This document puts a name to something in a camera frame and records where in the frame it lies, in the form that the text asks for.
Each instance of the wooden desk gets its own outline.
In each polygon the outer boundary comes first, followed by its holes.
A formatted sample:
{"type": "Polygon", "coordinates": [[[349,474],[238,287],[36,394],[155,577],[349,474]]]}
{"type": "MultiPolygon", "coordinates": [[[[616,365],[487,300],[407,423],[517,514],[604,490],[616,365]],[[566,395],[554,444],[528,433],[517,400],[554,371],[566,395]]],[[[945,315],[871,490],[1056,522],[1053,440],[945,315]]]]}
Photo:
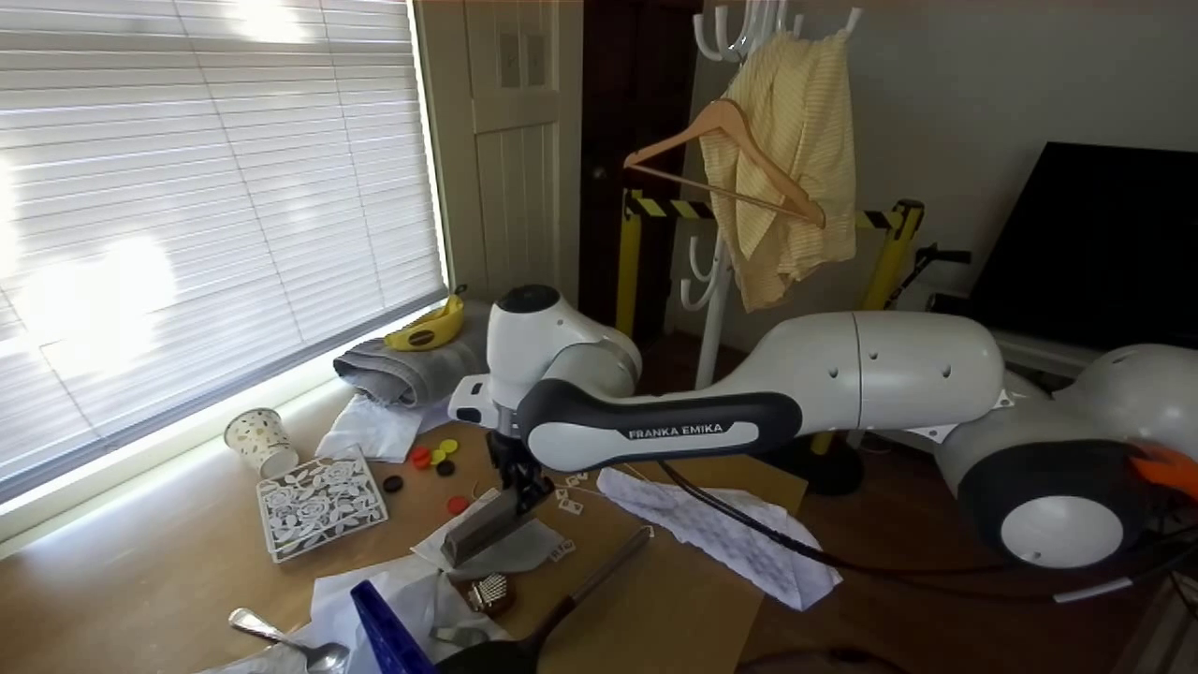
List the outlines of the wooden desk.
{"type": "MultiPolygon", "coordinates": [[[[0,561],[4,668],[163,674],[252,656],[259,642],[223,626],[233,605],[303,626],[317,577],[407,552],[449,516],[443,510],[449,494],[493,484],[479,431],[443,425],[427,440],[445,433],[463,440],[454,477],[402,469],[407,485],[391,496],[391,522],[289,566],[267,559],[252,474],[227,448],[208,448],[186,473],[29,544],[0,561]]],[[[800,500],[792,474],[749,455],[679,469],[696,484],[746,485],[789,510],[800,500]]],[[[517,580],[525,602],[507,617],[517,635],[598,561],[594,551],[636,527],[593,484],[575,494],[589,500],[580,516],[549,500],[543,510],[543,519],[568,536],[575,552],[517,580]]],[[[755,605],[754,584],[654,536],[559,626],[543,668],[734,668],[755,605]]]]}

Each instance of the white coat stand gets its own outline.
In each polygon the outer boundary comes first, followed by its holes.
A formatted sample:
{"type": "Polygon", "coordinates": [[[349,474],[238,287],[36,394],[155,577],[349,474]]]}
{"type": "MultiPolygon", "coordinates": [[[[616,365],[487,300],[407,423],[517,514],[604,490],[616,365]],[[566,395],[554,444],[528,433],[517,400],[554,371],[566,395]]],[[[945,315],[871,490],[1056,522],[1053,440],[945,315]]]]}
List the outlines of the white coat stand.
{"type": "MultiPolygon", "coordinates": [[[[846,29],[855,32],[861,11],[855,6],[846,19],[846,29]]],[[[789,0],[746,0],[746,19],[736,38],[726,38],[726,6],[720,3],[710,11],[715,23],[715,44],[705,32],[705,13],[692,13],[692,32],[696,49],[705,59],[722,59],[722,64],[746,64],[767,38],[776,32],[800,32],[800,13],[792,11],[789,19],[789,0]]],[[[699,269],[699,252],[696,234],[690,234],[690,272],[705,282],[705,293],[692,300],[692,278],[680,278],[680,305],[684,309],[705,309],[705,341],[699,341],[699,365],[696,365],[696,389],[710,386],[715,361],[720,361],[720,341],[722,341],[722,305],[726,305],[726,287],[730,287],[730,252],[722,233],[715,233],[715,252],[709,269],[699,269]]]]}

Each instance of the black cable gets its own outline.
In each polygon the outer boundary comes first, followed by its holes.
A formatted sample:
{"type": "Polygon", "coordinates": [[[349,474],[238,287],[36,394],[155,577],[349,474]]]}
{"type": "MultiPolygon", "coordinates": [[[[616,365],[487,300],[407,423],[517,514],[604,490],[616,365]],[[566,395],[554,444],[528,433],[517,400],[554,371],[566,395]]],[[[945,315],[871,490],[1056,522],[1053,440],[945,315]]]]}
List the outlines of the black cable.
{"type": "MultiPolygon", "coordinates": [[[[878,577],[878,580],[892,580],[892,584],[906,584],[906,586],[922,586],[922,592],[936,592],[936,596],[956,596],[956,597],[985,597],[985,602],[1077,602],[1077,597],[1096,597],[1096,596],[1107,596],[1107,592],[1119,592],[1119,586],[1129,586],[1136,577],[1123,574],[1123,577],[1111,577],[1103,584],[1087,584],[1077,592],[1037,592],[1037,596],[1016,596],[1016,592],[970,592],[970,586],[947,586],[947,584],[930,584],[930,577],[985,577],[985,574],[1006,574],[1006,567],[1026,567],[1026,566],[975,566],[975,567],[885,567],[885,566],[861,566],[861,561],[848,561],[848,559],[837,559],[837,552],[826,552],[819,546],[807,546],[800,539],[789,539],[767,522],[760,522],[755,516],[742,514],[736,506],[709,494],[705,485],[690,484],[680,473],[675,473],[668,459],[659,459],[659,469],[684,490],[692,494],[696,500],[705,500],[709,510],[760,532],[762,539],[780,544],[781,551],[792,551],[800,559],[811,559],[811,561],[825,561],[825,566],[836,566],[836,567],[846,567],[846,574],[861,574],[861,577],[878,577]]],[[[1159,574],[1172,574],[1175,566],[1184,566],[1190,552],[1198,552],[1198,546],[1185,546],[1172,559],[1164,559],[1159,566],[1152,566],[1148,574],[1139,574],[1139,580],[1145,577],[1159,577],[1159,574]]]]}

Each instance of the window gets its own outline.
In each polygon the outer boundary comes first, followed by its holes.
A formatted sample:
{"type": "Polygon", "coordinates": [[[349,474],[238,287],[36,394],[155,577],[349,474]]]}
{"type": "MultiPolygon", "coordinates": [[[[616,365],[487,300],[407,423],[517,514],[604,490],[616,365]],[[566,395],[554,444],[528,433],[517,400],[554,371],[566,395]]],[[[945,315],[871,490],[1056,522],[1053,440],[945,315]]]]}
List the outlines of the window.
{"type": "Polygon", "coordinates": [[[0,0],[0,500],[437,293],[407,0],[0,0]]]}

